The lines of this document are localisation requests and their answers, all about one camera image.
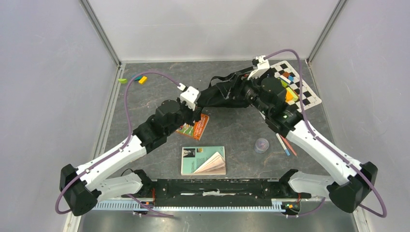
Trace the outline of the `black student backpack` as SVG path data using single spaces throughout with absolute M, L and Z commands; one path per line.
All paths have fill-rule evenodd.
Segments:
M 235 73 L 243 73 L 246 76 L 250 74 L 253 70 L 252 67 L 245 68 Z M 216 84 L 209 84 L 208 88 L 201 91 L 201 95 L 197 100 L 198 107 L 220 107 L 220 108 L 246 108 L 250 105 L 255 107 L 260 107 L 263 105 L 259 97 L 254 100 L 233 100 L 232 99 L 232 85 L 233 85 L 233 75 L 234 72 L 222 77 L 222 76 L 214 76 L 211 80 L 220 80 Z

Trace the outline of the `teal paperback book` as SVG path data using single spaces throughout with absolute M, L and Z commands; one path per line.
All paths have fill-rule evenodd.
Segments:
M 226 175 L 224 146 L 182 147 L 181 175 Z

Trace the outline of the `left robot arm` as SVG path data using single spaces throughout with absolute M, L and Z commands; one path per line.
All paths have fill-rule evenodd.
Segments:
M 134 193 L 148 196 L 152 184 L 137 174 L 118 178 L 110 175 L 166 143 L 184 124 L 194 125 L 201 119 L 201 112 L 202 107 L 190 109 L 186 101 L 166 100 L 144 123 L 129 129 L 126 139 L 108 152 L 78 167 L 72 164 L 62 167 L 55 211 L 81 216 L 106 198 Z

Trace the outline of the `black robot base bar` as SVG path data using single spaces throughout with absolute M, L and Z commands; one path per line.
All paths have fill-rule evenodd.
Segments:
M 142 188 L 135 198 L 152 198 L 155 206 L 233 207 L 270 206 L 272 199 L 310 199 L 309 193 L 296 193 L 278 179 L 151 179 L 136 170 Z

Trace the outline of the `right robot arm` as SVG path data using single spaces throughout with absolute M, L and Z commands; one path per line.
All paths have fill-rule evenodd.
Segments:
M 274 77 L 252 80 L 242 74 L 234 78 L 230 96 L 258 109 L 273 132 L 298 145 L 328 172 L 328 176 L 323 176 L 288 171 L 285 181 L 279 184 L 283 196 L 292 197 L 297 192 L 322 196 L 342 211 L 352 213 L 373 191 L 377 166 L 370 161 L 361 163 L 323 138 L 296 106 L 284 101 L 284 92 Z

